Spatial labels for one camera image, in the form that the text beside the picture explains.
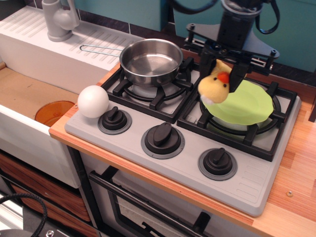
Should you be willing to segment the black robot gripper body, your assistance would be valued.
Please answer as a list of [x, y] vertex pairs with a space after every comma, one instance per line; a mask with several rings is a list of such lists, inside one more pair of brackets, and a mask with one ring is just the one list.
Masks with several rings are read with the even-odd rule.
[[279, 52], [258, 39], [253, 27], [259, 26], [260, 11], [224, 11], [220, 24], [190, 23], [187, 46], [199, 54], [208, 49], [216, 59], [249, 65], [248, 73], [269, 75]]

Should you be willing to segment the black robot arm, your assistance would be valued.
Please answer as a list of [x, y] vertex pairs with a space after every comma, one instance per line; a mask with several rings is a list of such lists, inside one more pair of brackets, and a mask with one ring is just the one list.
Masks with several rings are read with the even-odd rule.
[[259, 28], [264, 0], [223, 0], [220, 24], [188, 24], [186, 47], [200, 56], [200, 76], [215, 68], [215, 60], [233, 65], [230, 92], [234, 92], [248, 73], [269, 75], [279, 52], [258, 39], [253, 27]]

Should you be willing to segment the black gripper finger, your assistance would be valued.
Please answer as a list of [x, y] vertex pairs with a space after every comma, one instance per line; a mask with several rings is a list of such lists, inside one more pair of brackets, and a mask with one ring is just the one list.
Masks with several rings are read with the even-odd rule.
[[234, 64], [230, 72], [230, 89], [229, 92], [233, 93], [239, 87], [242, 80], [245, 78], [248, 72], [249, 65], [245, 63]]
[[216, 57], [206, 48], [200, 54], [199, 72], [200, 77], [209, 76], [216, 66]]

